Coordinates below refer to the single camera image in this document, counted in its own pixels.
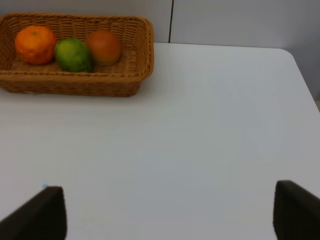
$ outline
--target dark object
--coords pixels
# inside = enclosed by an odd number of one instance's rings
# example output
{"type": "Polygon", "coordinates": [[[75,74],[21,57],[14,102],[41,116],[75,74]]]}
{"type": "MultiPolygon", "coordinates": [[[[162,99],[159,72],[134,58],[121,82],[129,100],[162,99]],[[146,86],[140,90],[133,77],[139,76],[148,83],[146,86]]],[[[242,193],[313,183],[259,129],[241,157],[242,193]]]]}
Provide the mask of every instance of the dark object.
{"type": "Polygon", "coordinates": [[[320,240],[320,199],[293,181],[278,181],[273,226],[278,240],[320,240]]]}
{"type": "Polygon", "coordinates": [[[64,240],[67,215],[62,187],[42,190],[0,222],[0,240],[64,240]]]}

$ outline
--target basket rim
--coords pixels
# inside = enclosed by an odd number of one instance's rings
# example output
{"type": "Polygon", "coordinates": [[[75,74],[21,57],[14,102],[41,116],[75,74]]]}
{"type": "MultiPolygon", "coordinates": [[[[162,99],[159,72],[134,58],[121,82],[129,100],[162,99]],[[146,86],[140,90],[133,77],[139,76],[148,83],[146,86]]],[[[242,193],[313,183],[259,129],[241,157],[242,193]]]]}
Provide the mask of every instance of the basket rim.
{"type": "Polygon", "coordinates": [[[147,67],[144,71],[132,73],[132,74],[123,74],[123,73],[102,73],[102,72],[67,72],[67,71],[21,71],[21,70],[0,70],[0,75],[26,75],[30,76],[60,76],[62,77],[111,77],[106,79],[106,82],[110,83],[135,83],[140,82],[143,79],[149,77],[154,68],[154,30],[153,24],[145,17],[133,16],[133,15],[110,15],[110,14],[73,14],[73,13],[52,13],[52,12],[10,12],[4,14],[0,18],[0,25],[3,21],[11,17],[22,17],[22,16],[44,16],[44,17],[72,17],[72,18],[85,18],[85,19],[94,19],[94,20],[103,20],[103,19],[136,19],[144,22],[147,26],[147,40],[149,45],[149,59],[147,67]]]}

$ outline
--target wall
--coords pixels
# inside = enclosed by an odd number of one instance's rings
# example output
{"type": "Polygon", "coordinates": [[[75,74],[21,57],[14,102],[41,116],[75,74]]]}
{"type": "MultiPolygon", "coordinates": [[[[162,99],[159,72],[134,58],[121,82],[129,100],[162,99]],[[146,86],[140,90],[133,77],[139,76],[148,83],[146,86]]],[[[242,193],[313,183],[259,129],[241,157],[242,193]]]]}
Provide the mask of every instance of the wall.
{"type": "Polygon", "coordinates": [[[154,26],[156,42],[168,42],[172,0],[10,0],[0,2],[0,14],[54,12],[136,15],[154,26]]]}
{"type": "Polygon", "coordinates": [[[171,43],[288,50],[315,98],[320,92],[319,9],[319,0],[175,0],[171,43]]]}

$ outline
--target table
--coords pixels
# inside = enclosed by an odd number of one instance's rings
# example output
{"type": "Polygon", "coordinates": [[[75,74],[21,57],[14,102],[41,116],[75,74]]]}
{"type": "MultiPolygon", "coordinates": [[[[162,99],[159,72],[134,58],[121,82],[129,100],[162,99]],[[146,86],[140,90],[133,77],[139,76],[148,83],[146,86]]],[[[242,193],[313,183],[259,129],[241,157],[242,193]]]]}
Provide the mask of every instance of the table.
{"type": "Polygon", "coordinates": [[[274,191],[320,196],[320,114],[280,49],[156,43],[130,98],[0,92],[0,219],[62,186],[68,240],[274,240],[274,191]]]}

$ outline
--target woven basket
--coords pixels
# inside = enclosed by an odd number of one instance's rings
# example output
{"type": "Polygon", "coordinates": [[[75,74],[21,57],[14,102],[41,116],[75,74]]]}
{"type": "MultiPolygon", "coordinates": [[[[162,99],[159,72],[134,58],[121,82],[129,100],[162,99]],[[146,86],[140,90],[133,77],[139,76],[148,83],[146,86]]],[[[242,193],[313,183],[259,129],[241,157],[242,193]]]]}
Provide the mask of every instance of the woven basket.
{"type": "Polygon", "coordinates": [[[0,87],[12,93],[129,97],[154,68],[151,22],[136,16],[92,16],[53,13],[9,13],[0,19],[0,87]],[[16,54],[16,34],[31,25],[49,27],[58,40],[85,41],[97,29],[112,31],[122,55],[111,66],[95,66],[94,73],[61,71],[56,62],[24,63],[16,54]]]}

